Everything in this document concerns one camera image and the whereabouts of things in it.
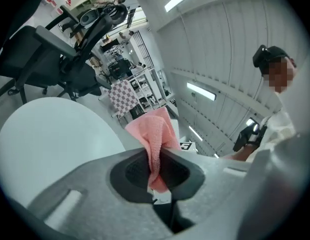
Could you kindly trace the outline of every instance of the white table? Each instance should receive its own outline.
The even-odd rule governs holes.
[[[85,106],[36,99],[16,110],[0,131],[0,184],[26,207],[76,167],[124,151],[109,125]]]

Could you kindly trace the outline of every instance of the chair armrest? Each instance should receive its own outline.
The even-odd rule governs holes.
[[[71,18],[75,23],[80,23],[76,15],[74,15],[69,9],[67,9],[65,5],[62,5],[60,9],[63,11],[63,13],[67,14],[67,16]]]
[[[70,18],[72,21],[74,21],[76,24],[79,23],[79,20],[77,17],[66,8],[66,6],[62,5],[60,9],[63,11],[61,15],[59,15],[57,18],[53,19],[47,26],[46,29],[51,30],[53,27],[55,27],[57,24],[61,23],[63,20],[65,20],[67,17]]]
[[[34,33],[34,38],[40,41],[45,47],[49,47],[52,50],[60,52],[60,54],[72,59],[76,56],[76,50],[69,46],[66,42],[58,38],[52,32],[38,26]]]

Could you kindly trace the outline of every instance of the white ceiling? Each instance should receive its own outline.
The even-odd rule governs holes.
[[[232,153],[248,118],[261,122],[281,109],[252,57],[260,45],[276,45],[303,65],[310,43],[283,0],[186,0],[169,13],[169,0],[138,1],[177,94],[180,121],[203,138],[191,135],[201,154]],[[193,97],[187,82],[215,93],[216,101]]]

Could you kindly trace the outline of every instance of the equipment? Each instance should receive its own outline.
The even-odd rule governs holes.
[[[239,136],[235,142],[233,150],[237,152],[242,147],[245,147],[247,144],[252,144],[255,145],[256,147],[259,147],[266,130],[267,130],[266,125],[263,125],[262,128],[259,129],[259,125],[256,123],[246,127],[239,133]]]

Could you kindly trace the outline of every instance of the pink towel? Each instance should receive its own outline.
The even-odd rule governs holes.
[[[150,111],[130,122],[125,128],[145,147],[148,155],[150,176],[148,186],[159,193],[168,190],[160,173],[161,147],[181,150],[169,113],[165,107]]]

